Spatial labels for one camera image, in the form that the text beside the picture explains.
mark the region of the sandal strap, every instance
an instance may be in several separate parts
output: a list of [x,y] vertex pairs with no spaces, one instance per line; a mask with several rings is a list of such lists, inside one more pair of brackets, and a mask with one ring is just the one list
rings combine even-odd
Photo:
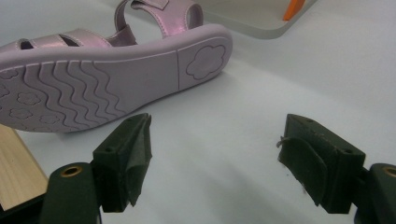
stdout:
[[21,50],[21,44],[29,41],[27,39],[20,39],[0,47],[0,54],[7,51]]
[[129,25],[126,25],[122,30],[116,32],[113,36],[106,39],[113,47],[132,46],[136,44],[134,34],[132,34]]
[[60,36],[73,41],[74,43],[78,44],[79,47],[96,47],[96,48],[112,47],[111,44],[108,43],[108,41],[105,38],[89,30],[77,29],[74,31],[60,34]]
[[[114,22],[116,25],[117,32],[121,31],[126,27],[126,21],[124,16],[125,6],[129,1],[134,0],[122,0],[117,6],[116,13],[114,14]],[[168,4],[169,0],[138,0],[152,7],[157,7],[159,9],[164,9]]]
[[29,40],[33,48],[53,48],[53,47],[67,47],[67,44],[59,35],[47,35],[36,39]]
[[[117,31],[126,26],[124,9],[129,1],[131,0],[123,0],[116,9]],[[131,7],[147,11],[158,22],[163,38],[183,33],[204,23],[201,6],[191,0],[134,0]]]

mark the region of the velcro strap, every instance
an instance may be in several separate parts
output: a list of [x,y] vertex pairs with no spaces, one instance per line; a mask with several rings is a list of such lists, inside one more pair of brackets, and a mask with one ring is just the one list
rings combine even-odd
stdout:
[[60,34],[61,37],[67,38],[79,47],[96,47],[110,48],[111,45],[103,37],[84,29],[77,29],[67,33]]
[[67,47],[59,35],[47,35],[29,41],[33,48],[58,48]]

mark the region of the sandal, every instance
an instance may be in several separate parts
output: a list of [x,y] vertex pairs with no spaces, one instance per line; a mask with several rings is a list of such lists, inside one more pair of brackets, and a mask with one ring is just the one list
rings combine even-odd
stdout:
[[163,39],[137,45],[116,9],[117,32],[103,38],[77,29],[0,48],[0,123],[42,133],[69,133],[123,117],[165,95],[218,75],[233,49],[230,33],[203,25],[190,0],[136,0]]

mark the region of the wavy tread pattern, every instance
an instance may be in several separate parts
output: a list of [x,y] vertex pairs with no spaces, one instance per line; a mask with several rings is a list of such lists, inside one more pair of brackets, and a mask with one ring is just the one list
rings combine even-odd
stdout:
[[109,74],[91,61],[28,64],[2,71],[0,79],[0,121],[17,129],[73,132],[126,114],[106,89]]

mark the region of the wooden block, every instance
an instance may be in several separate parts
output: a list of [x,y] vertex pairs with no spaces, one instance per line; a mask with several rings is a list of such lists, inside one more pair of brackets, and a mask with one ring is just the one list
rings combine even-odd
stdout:
[[47,190],[48,179],[15,130],[0,125],[0,204],[6,211]]

